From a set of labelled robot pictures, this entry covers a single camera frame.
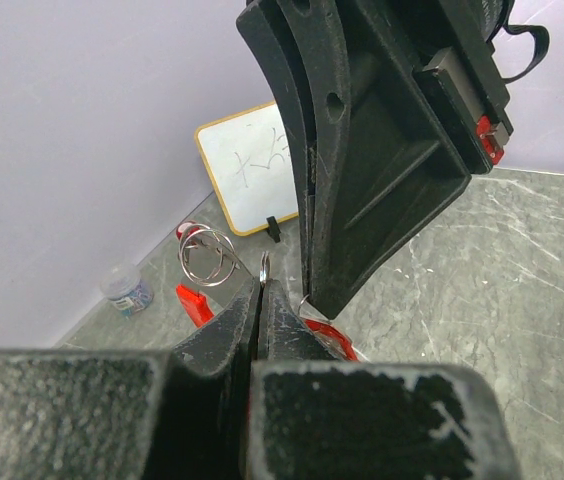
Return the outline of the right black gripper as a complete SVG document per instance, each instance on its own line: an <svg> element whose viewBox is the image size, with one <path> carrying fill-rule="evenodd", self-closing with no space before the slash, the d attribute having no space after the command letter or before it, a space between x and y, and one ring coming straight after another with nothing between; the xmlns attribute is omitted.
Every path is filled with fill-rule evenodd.
<svg viewBox="0 0 564 480"><path fill-rule="evenodd" d="M499 162L502 1L280 1L308 83L309 303L336 317Z"/></svg>

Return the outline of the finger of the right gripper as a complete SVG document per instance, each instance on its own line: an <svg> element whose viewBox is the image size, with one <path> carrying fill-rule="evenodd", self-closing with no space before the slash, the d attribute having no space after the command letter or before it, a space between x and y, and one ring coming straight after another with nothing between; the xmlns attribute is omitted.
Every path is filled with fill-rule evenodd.
<svg viewBox="0 0 564 480"><path fill-rule="evenodd" d="M297 16L279 4L248 4L236 26L266 78L283 122L299 212L302 298L316 305L316 97L305 43L296 37L296 22Z"/></svg>

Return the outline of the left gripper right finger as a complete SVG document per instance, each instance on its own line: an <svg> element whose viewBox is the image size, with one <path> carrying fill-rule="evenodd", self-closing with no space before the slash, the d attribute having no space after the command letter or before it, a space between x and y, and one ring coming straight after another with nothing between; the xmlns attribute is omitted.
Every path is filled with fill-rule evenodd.
<svg viewBox="0 0 564 480"><path fill-rule="evenodd" d="M276 280L249 403L253 479L518 479L491 387L453 364L337 360Z"/></svg>

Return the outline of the red key tag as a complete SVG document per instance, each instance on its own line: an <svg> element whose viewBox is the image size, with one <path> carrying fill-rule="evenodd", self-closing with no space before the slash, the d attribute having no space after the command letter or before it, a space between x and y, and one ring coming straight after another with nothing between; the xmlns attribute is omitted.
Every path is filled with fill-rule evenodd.
<svg viewBox="0 0 564 480"><path fill-rule="evenodd" d="M322 340L330 350L347 361L359 362L368 360L362 352L353 346L351 339L347 335L340 332L330 323L321 319L304 316L302 309L307 304L308 295L305 295L298 305L297 313L309 330Z"/></svg>

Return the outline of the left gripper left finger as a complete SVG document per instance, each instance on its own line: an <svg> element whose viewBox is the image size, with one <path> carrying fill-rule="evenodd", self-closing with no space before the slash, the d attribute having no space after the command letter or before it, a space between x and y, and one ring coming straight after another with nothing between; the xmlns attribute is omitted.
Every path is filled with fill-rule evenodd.
<svg viewBox="0 0 564 480"><path fill-rule="evenodd" d="M240 479L258 284L162 350L0 350L0 479Z"/></svg>

